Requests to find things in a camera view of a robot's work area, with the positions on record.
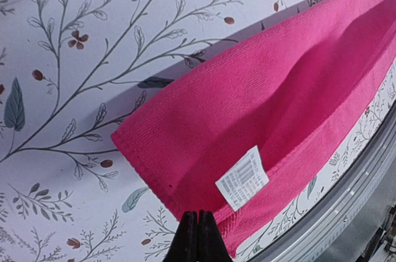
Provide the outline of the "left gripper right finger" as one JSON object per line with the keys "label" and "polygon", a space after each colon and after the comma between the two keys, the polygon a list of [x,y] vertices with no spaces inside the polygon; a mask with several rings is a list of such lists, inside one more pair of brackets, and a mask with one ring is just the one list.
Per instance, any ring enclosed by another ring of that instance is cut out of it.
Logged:
{"label": "left gripper right finger", "polygon": [[220,231],[211,212],[201,210],[197,227],[197,260],[200,262],[230,262]]}

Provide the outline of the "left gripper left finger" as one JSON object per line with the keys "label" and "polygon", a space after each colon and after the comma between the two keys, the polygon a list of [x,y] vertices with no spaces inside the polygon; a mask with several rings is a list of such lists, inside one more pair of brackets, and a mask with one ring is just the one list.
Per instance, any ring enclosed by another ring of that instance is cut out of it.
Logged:
{"label": "left gripper left finger", "polygon": [[180,220],[171,242],[165,262],[196,262],[197,261],[197,213],[185,212]]}

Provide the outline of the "pink towel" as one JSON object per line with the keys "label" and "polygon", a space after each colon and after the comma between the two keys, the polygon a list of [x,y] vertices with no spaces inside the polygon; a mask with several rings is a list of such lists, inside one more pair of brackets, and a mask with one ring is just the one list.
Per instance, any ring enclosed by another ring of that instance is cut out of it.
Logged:
{"label": "pink towel", "polygon": [[325,0],[165,87],[112,134],[181,221],[237,248],[328,162],[395,58],[395,0]]}

